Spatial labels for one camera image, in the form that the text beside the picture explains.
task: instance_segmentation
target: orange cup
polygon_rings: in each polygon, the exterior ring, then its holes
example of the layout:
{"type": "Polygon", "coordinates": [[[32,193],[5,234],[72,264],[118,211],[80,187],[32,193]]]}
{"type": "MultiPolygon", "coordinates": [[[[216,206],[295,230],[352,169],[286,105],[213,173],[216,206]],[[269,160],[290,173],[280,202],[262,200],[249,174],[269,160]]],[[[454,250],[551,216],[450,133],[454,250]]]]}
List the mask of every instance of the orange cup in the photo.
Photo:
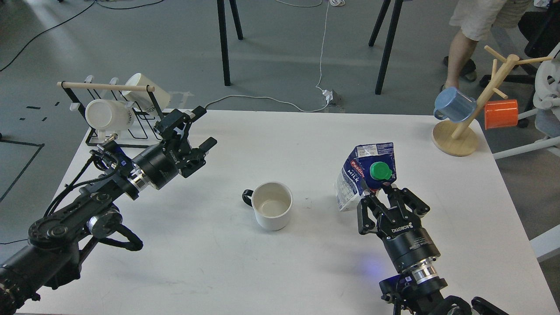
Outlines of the orange cup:
{"type": "Polygon", "coordinates": [[[517,100],[489,101],[484,107],[484,128],[516,126],[518,115],[517,100]]]}

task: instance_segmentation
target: wooden mug tree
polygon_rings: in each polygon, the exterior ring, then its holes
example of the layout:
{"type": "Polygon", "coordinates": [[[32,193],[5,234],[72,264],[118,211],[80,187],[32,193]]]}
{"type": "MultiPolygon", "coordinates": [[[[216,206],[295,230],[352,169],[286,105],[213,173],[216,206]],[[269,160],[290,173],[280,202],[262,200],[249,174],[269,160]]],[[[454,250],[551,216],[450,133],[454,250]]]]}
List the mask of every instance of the wooden mug tree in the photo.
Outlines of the wooden mug tree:
{"type": "Polygon", "coordinates": [[[511,54],[505,58],[504,56],[497,53],[494,49],[489,46],[485,46],[484,49],[490,52],[496,59],[494,59],[492,64],[492,78],[490,82],[482,91],[477,99],[477,107],[473,114],[469,116],[466,120],[460,123],[454,123],[451,121],[443,121],[438,123],[432,131],[432,141],[441,151],[454,156],[467,156],[472,154],[478,147],[478,138],[472,129],[469,128],[470,123],[480,114],[484,109],[486,102],[494,95],[498,94],[504,99],[507,99],[507,95],[502,91],[498,90],[498,87],[502,84],[506,76],[511,72],[514,66],[518,64],[542,62],[552,59],[551,57],[533,58],[527,60],[520,60],[519,56],[511,54]],[[503,64],[497,70],[498,60],[503,64]]]}

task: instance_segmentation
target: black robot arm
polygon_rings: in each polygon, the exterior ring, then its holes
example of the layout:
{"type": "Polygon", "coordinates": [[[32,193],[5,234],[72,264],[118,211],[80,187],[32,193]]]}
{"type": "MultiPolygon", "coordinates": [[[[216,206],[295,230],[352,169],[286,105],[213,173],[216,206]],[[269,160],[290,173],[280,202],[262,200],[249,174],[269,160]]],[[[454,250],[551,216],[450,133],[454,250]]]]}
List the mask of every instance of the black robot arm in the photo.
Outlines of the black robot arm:
{"type": "MultiPolygon", "coordinates": [[[[199,148],[192,148],[188,132],[205,113],[200,106],[188,113],[173,110],[156,123],[162,141],[134,159],[126,156],[114,136],[92,150],[90,160],[105,175],[81,183],[86,184],[81,194],[58,211],[55,208],[62,198],[55,198],[45,216],[30,226],[29,244],[0,266],[0,314],[14,314],[26,300],[39,300],[36,292],[42,286],[56,289],[79,279],[82,262],[98,243],[130,251],[142,249],[142,241],[122,224],[113,201],[123,194],[135,200],[147,185],[160,189],[177,174],[188,177],[200,169],[216,140],[210,137],[199,148]],[[108,238],[114,232],[128,241],[108,238]],[[89,236],[80,249],[78,242],[89,236]]],[[[80,184],[69,185],[61,196],[77,186],[80,184]]]]}
{"type": "Polygon", "coordinates": [[[473,308],[462,298],[443,298],[440,290],[447,282],[432,265],[440,252],[421,223],[430,207],[406,188],[384,186],[382,190],[390,207],[374,194],[364,196],[357,209],[358,232],[376,234],[398,272],[379,282],[381,299],[394,304],[393,314],[406,309],[416,315],[507,315],[481,298],[473,299],[473,308]],[[368,212],[375,220],[370,219],[368,212]]]}

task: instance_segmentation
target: green cap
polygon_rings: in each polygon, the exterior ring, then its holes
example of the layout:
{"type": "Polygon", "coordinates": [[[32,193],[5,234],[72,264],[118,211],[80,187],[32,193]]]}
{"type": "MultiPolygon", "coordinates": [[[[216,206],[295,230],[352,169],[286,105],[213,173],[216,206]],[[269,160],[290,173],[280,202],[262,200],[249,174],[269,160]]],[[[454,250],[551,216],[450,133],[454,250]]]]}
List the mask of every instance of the green cap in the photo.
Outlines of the green cap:
{"type": "Polygon", "coordinates": [[[385,162],[371,164],[370,175],[375,180],[388,180],[393,176],[393,171],[385,162]]]}

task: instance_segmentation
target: beige shorts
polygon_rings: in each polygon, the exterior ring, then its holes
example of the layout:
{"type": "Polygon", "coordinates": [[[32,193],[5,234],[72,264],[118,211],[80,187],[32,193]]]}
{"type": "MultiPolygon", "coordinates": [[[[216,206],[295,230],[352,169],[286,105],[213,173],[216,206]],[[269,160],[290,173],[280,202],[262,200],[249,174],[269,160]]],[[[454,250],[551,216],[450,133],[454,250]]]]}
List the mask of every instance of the beige shorts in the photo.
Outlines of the beige shorts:
{"type": "Polygon", "coordinates": [[[486,39],[492,25],[516,27],[533,0],[459,0],[449,21],[476,41],[486,39]]]}

